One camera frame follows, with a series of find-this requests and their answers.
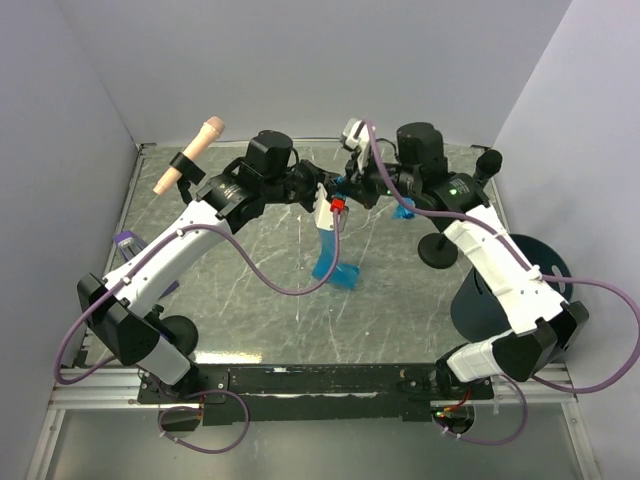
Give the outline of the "blue detached trash bag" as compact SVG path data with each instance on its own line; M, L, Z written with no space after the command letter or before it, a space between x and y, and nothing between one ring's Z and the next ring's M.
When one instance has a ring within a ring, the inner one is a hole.
M319 230L317 232L320 239L320 253L318 260L312 270L312 276L318 280L327 278L327 283L333 286L353 290L359 279L359 267L354 264L344 263L340 259L341 237L338 231L339 211L338 198L333 199L332 211L334 218L334 229L332 231Z

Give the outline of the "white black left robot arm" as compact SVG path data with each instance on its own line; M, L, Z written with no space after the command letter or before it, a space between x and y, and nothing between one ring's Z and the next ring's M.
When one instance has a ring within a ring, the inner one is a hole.
M141 253L103 278L89 274L79 282L84 322L121 364L150 372L172 400L189 400L198 370L151 317L161 294L221 241L233 242L266 205L298 203L312 212L326 203L336 177L300 159L287 135L260 132Z

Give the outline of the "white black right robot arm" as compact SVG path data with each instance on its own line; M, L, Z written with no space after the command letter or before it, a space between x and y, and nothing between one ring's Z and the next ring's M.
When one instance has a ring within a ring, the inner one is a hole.
M351 160L338 181L339 193L370 207L392 195L429 218L437 231L431 244L444 244L471 263L506 317L506 328L454 349L441 360L436 384L441 394L458 398L472 381L504 374L526 381L571 345L589 318L586 307L553 288L539 267L516 245L484 192L501 167L495 150L484 152L469 175L450 170L441 133L430 123L414 122L396 132L393 164L381 158L374 127L352 118L340 136Z

